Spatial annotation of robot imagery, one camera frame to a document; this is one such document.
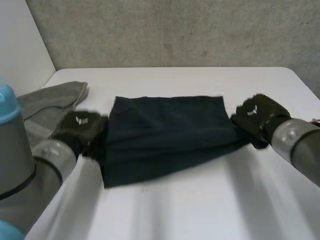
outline white table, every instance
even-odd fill
[[[293,117],[308,121],[320,118],[318,98],[293,71],[282,67],[63,69],[46,86],[70,81],[87,82],[90,88],[78,109],[102,114],[110,112],[115,96],[222,95],[230,115],[245,99],[263,93],[286,107]],[[81,161],[84,170],[86,161]],[[99,173],[97,165],[91,162],[90,166],[87,172],[92,173],[86,175],[86,181]],[[83,178],[81,170],[74,175],[69,177],[73,184]],[[64,220],[71,226],[64,235],[68,239],[76,239],[77,233],[87,240],[320,239],[320,189],[270,147],[258,151],[248,145],[148,183],[107,190],[101,184],[97,177],[93,183],[96,209],[82,213],[78,205],[73,207],[76,219],[67,218],[77,222],[90,217],[87,228],[84,223],[76,227]],[[63,196],[60,191],[50,204],[56,206],[49,209],[56,208],[57,199]],[[82,206],[88,201],[82,199]],[[44,225],[47,221],[46,214],[41,216]]]

